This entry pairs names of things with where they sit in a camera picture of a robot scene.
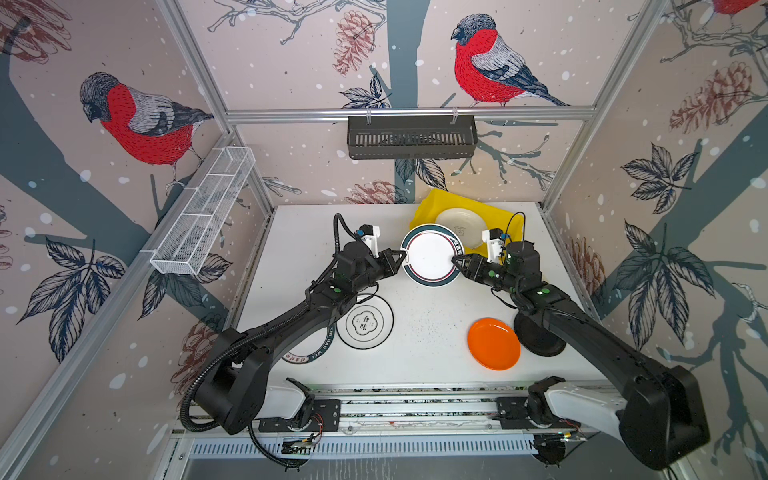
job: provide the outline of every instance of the pine cone illustration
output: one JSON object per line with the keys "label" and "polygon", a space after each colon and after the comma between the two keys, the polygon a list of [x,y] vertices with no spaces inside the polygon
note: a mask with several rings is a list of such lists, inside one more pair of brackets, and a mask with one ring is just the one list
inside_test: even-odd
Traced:
{"label": "pine cone illustration", "polygon": [[568,252],[571,254],[576,265],[579,277],[584,281],[584,286],[591,296],[600,300],[605,289],[605,268],[600,255],[596,254],[592,247],[587,247],[587,239],[576,240],[571,238],[571,244],[568,245]]}
{"label": "pine cone illustration", "polygon": [[72,17],[53,0],[0,0],[0,41],[5,42],[23,19],[31,24],[23,29],[10,47],[10,52],[24,61],[45,63],[59,48],[71,50],[72,38],[64,20]]}
{"label": "pine cone illustration", "polygon": [[345,77],[350,70],[357,71],[368,53],[373,51],[373,24],[362,12],[347,12],[336,29],[336,51],[333,67]]}
{"label": "pine cone illustration", "polygon": [[672,110],[670,131],[682,127],[683,133],[711,124],[722,124],[736,108],[750,96],[752,88],[752,70],[745,63],[735,61],[728,68],[721,68],[704,80],[704,85],[696,89],[680,104],[679,110]]}
{"label": "pine cone illustration", "polygon": [[372,184],[355,185],[351,197],[344,197],[348,204],[402,204],[406,198],[402,191],[384,180],[374,180]]}
{"label": "pine cone illustration", "polygon": [[190,329],[181,346],[182,356],[179,359],[181,368],[170,378],[170,382],[176,384],[174,393],[183,394],[194,382],[218,336],[219,334],[208,328],[205,323],[195,323]]}

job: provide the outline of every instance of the vent grille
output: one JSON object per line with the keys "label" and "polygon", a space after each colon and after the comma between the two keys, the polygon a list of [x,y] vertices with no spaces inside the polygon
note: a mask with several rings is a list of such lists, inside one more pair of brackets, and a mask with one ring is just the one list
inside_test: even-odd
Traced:
{"label": "vent grille", "polygon": [[[274,455],[281,455],[283,437],[261,439],[262,445]],[[392,437],[329,437],[323,438],[311,451],[314,458],[329,460],[344,458],[420,457],[455,455],[532,455],[537,453],[533,435],[430,435]],[[249,438],[198,439],[190,458],[260,458]]]}

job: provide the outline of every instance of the red bullfinch illustration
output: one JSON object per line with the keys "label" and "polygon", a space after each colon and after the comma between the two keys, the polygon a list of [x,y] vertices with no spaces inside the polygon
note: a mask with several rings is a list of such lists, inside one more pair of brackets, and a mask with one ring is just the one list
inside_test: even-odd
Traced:
{"label": "red bullfinch illustration", "polygon": [[140,92],[104,72],[85,79],[80,101],[88,121],[100,120],[133,158],[146,164],[172,166],[174,180],[166,185],[166,193],[173,185],[183,186],[176,180],[176,162],[187,150],[195,153],[195,130],[214,117],[164,95]]}
{"label": "red bullfinch illustration", "polygon": [[490,15],[464,17],[451,39],[456,40],[456,81],[475,99],[472,106],[481,101],[503,106],[512,98],[522,97],[539,97],[567,106],[550,95],[525,65],[525,59],[504,43]]}

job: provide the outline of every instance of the yellow tray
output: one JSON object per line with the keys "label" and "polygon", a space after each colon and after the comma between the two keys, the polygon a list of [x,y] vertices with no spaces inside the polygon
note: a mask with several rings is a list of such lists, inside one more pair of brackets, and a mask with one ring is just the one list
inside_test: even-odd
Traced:
{"label": "yellow tray", "polygon": [[[424,223],[434,223],[437,216],[449,208],[465,208],[475,212],[483,219],[483,221],[485,221],[485,225],[489,230],[492,228],[506,229],[509,219],[512,218],[512,215],[514,214],[436,188],[432,190],[421,205],[419,205],[419,209],[416,211],[409,228],[414,229]],[[510,241],[519,242],[522,240],[523,223],[523,217],[518,215],[512,220],[512,223],[509,224],[508,233],[511,238]],[[488,256],[488,248],[484,243],[478,248],[464,248],[465,253],[480,253],[484,257]]]}

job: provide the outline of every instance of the leaf illustration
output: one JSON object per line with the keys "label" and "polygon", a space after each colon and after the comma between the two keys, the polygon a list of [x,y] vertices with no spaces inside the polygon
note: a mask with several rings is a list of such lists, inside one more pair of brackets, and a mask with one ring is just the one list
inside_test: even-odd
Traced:
{"label": "leaf illustration", "polygon": [[408,158],[395,159],[395,172],[402,178],[403,183],[416,171],[416,161]]}
{"label": "leaf illustration", "polygon": [[74,272],[72,277],[71,288],[56,303],[48,326],[48,341],[59,363],[78,341],[85,317],[85,285],[81,272]]}
{"label": "leaf illustration", "polygon": [[445,186],[445,174],[437,162],[431,158],[419,159],[416,161],[416,174],[422,181],[430,187],[439,188],[448,191]]}
{"label": "leaf illustration", "polygon": [[165,297],[165,291],[168,288],[168,278],[157,270],[152,270],[150,273],[147,286],[144,288],[144,300],[141,306],[141,316],[139,319],[143,319],[150,313],[154,312],[160,302]]}
{"label": "leaf illustration", "polygon": [[675,189],[670,188],[665,191],[664,194],[659,197],[659,201],[656,202],[656,208],[654,208],[655,214],[663,214],[674,205],[674,201],[677,198],[677,192]]}
{"label": "leaf illustration", "polygon": [[45,246],[53,261],[70,270],[76,270],[85,265],[85,257],[80,250],[70,247],[66,243],[54,242],[45,238]]}
{"label": "leaf illustration", "polygon": [[98,273],[86,271],[88,276],[85,278],[85,294],[88,301],[88,311],[95,314],[109,296],[109,284]]}
{"label": "leaf illustration", "polygon": [[650,200],[651,198],[656,198],[661,195],[668,187],[669,185],[658,180],[643,182],[637,190],[632,193],[632,197],[639,198],[640,200]]}
{"label": "leaf illustration", "polygon": [[662,178],[669,178],[672,170],[672,155],[669,150],[658,145],[650,144],[650,163]]}
{"label": "leaf illustration", "polygon": [[125,274],[125,268],[120,260],[109,255],[98,257],[95,264],[96,271],[109,278],[122,278]]}
{"label": "leaf illustration", "polygon": [[683,247],[673,247],[667,252],[667,259],[670,262],[670,270],[691,285],[700,286],[711,296],[715,296],[710,271],[699,257]]}
{"label": "leaf illustration", "polygon": [[654,277],[647,276],[629,296],[629,328],[637,350],[643,348],[654,333],[657,294]]}
{"label": "leaf illustration", "polygon": [[672,327],[674,334],[683,342],[685,326],[688,324],[688,302],[680,281],[666,265],[656,273],[659,312]]}
{"label": "leaf illustration", "polygon": [[634,290],[647,276],[653,276],[653,260],[648,257],[629,257],[616,269],[616,286],[620,290]]}
{"label": "leaf illustration", "polygon": [[203,296],[200,294],[200,284],[191,275],[169,273],[168,292],[173,294],[176,301],[184,306],[200,306]]}
{"label": "leaf illustration", "polygon": [[645,158],[632,160],[630,163],[622,165],[621,168],[624,169],[630,177],[637,178],[638,180],[661,180],[661,175],[656,170],[656,167],[653,166],[650,160],[646,160]]}
{"label": "leaf illustration", "polygon": [[374,97],[380,98],[382,96],[382,83],[379,81],[378,75],[375,74],[371,77],[369,88]]}
{"label": "leaf illustration", "polygon": [[56,308],[67,296],[69,290],[72,289],[74,283],[78,283],[80,278],[79,270],[65,270],[63,272],[54,273],[50,277],[46,278],[40,285],[32,292],[29,298],[29,304],[27,305],[27,311],[17,322],[29,318],[30,316],[37,315],[40,312]]}
{"label": "leaf illustration", "polygon": [[627,223],[626,220],[624,221],[624,233],[627,235],[629,244],[640,255],[650,257],[656,253],[654,239],[650,238],[643,230]]}
{"label": "leaf illustration", "polygon": [[200,273],[195,278],[200,283],[211,283],[224,275],[230,265],[232,262],[227,262],[222,256],[209,253],[203,262],[203,267],[200,268]]}
{"label": "leaf illustration", "polygon": [[696,160],[696,153],[688,154],[685,157],[682,157],[674,166],[672,169],[672,181],[676,182],[679,180],[683,180],[683,177],[685,177],[688,174],[688,171],[690,168],[694,165],[694,160]]}

